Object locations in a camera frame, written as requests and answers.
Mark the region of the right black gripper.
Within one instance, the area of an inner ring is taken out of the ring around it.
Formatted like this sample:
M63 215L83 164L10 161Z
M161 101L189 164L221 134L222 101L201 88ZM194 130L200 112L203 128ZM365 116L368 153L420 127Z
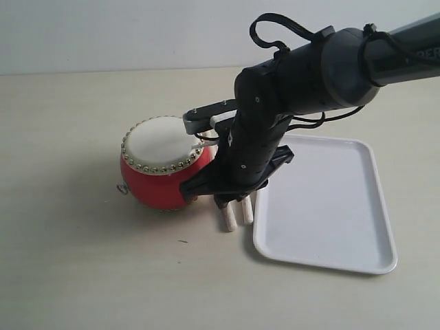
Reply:
M180 184L184 201L213 195L218 209L223 210L231 201L242 202L267 185L268 178L293 158L287 147L276 150L290 121L283 116L274 126L265 127L255 115L238 111L231 129L220 134L214 159Z

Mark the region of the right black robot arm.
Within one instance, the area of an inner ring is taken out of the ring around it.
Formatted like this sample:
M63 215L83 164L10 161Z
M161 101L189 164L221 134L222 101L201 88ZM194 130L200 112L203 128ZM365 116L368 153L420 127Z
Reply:
M438 14L391 32L372 24L310 32L276 13L258 20L279 24L306 44L289 49L282 41L264 41L250 26L251 39L274 48L274 55L241 71L233 99L184 114L188 134L212 129L218 146L211 163L180 185L186 201L212 195L220 208L241 201L292 160L290 148L280 145L286 132L319 127L328 121L328 111L353 115L386 85L439 75Z

